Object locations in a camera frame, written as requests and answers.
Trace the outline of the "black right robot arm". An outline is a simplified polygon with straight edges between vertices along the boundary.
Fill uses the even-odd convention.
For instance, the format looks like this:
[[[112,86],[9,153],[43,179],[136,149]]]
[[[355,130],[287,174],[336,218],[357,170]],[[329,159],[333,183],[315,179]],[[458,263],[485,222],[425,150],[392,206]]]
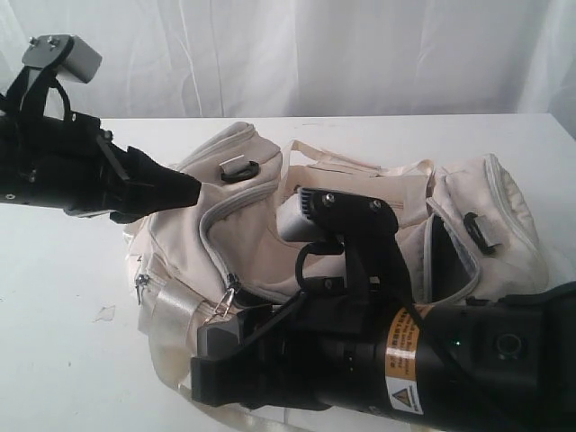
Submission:
[[[200,328],[192,400],[333,407],[448,431],[575,428],[575,285],[421,306],[302,292]]]

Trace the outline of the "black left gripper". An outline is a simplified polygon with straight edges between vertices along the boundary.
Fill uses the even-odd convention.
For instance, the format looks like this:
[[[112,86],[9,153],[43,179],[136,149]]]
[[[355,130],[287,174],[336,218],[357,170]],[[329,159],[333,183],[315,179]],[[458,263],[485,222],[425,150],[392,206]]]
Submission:
[[[152,212],[195,206],[202,183],[128,147],[123,151],[93,116],[66,121],[1,114],[1,202],[61,209],[70,216],[110,213],[130,224]]]

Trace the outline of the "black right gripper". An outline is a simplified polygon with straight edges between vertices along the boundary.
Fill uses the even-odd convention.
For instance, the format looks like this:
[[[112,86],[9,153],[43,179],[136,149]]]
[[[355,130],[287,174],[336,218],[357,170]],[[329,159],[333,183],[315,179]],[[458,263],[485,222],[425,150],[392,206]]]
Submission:
[[[388,410],[385,345],[394,301],[302,296],[197,331],[192,400],[302,410]]]

